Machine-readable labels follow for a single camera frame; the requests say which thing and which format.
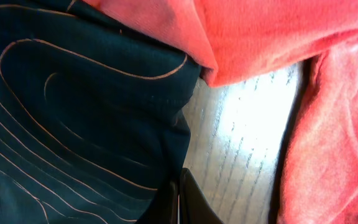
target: dark striped cloth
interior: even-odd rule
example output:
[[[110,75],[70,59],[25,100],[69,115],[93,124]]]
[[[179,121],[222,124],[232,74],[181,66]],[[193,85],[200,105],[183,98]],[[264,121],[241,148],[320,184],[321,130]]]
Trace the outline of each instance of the dark striped cloth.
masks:
[[[0,223],[135,223],[200,69],[81,1],[0,0]]]

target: wooden table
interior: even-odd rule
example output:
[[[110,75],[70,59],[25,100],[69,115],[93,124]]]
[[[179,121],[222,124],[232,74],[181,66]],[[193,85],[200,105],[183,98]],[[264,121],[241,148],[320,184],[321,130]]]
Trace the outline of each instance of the wooden table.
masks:
[[[282,136],[301,64],[210,89],[199,80],[184,108],[191,129],[185,167],[225,224],[267,223]]]

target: red fabric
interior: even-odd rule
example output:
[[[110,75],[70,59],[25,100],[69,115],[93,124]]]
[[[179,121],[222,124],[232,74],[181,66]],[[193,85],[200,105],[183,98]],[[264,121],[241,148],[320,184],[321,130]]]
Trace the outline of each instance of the red fabric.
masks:
[[[279,223],[358,223],[358,1],[86,0],[185,51],[209,86],[314,57]]]

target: coral pink fabric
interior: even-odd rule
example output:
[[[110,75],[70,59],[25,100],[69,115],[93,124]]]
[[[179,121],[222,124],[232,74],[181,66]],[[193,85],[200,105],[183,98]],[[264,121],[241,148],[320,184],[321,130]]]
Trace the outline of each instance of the coral pink fabric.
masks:
[[[183,50],[209,86],[314,58],[279,223],[358,223],[358,1],[85,0]]]

